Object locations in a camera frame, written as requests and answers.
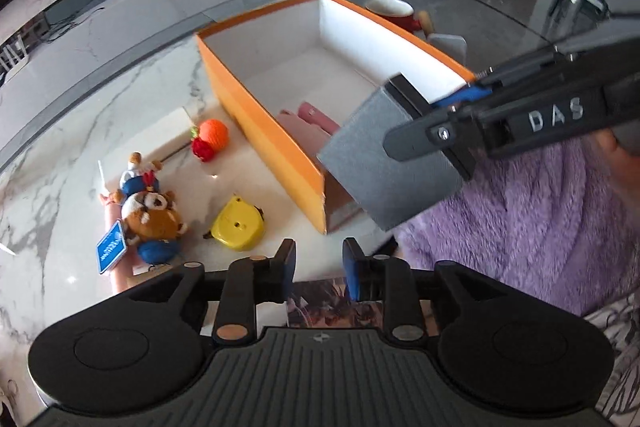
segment red mug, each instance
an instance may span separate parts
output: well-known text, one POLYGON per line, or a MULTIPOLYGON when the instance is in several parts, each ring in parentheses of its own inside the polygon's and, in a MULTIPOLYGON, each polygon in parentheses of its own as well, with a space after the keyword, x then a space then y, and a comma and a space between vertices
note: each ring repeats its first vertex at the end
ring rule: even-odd
POLYGON ((380 15, 383 19, 400 26, 408 32, 414 33, 422 30, 420 21, 414 18, 414 8, 407 2, 401 0, 368 0, 364 6, 370 12, 380 15))

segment red bow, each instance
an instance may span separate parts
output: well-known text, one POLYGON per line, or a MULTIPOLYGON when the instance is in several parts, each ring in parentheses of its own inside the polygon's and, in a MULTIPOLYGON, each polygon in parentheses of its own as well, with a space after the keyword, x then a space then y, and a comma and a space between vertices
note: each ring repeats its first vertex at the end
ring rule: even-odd
POLYGON ((145 184, 147 192, 154 191, 154 182, 156 181, 156 173, 153 171, 142 174, 142 181, 145 184))

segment orange figurine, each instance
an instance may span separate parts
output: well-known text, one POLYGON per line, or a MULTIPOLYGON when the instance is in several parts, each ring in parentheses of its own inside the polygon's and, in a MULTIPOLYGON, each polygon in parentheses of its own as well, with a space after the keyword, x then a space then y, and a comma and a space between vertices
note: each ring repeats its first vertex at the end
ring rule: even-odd
POLYGON ((206 120, 202 122, 198 136, 213 147, 216 153, 222 151, 229 145, 229 130, 220 120, 206 120))

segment black and white patterned fabric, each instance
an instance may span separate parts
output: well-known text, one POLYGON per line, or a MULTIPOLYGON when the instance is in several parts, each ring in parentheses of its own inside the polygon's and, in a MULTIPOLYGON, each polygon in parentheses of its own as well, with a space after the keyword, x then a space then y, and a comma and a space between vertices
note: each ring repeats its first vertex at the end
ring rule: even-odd
POLYGON ((616 354, 596 409, 613 425, 640 427, 640 290, 585 317, 616 354))

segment white marble tabletop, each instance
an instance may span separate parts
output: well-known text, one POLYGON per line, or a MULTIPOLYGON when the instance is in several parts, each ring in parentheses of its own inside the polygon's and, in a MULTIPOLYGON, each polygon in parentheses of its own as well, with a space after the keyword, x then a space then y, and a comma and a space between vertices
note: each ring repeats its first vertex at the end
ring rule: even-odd
POLYGON ((202 238, 234 193, 265 213, 266 235, 256 252, 273 255, 283 238, 297 241, 297 280, 339 274, 345 237, 356 237, 365 251, 385 238, 362 214, 338 232, 318 233, 220 107, 194 39, 178 42, 82 102, 0 175, 0 243, 16 254, 0 251, 0 386, 10 378, 18 383, 24 422, 42 409, 26 370, 30 343, 45 327, 111 293, 95 259, 104 234, 97 161, 181 106, 194 120, 225 121, 231 135, 229 148, 212 163, 199 163, 186 149, 159 173, 191 227, 184 260, 225 269, 246 255, 202 238))

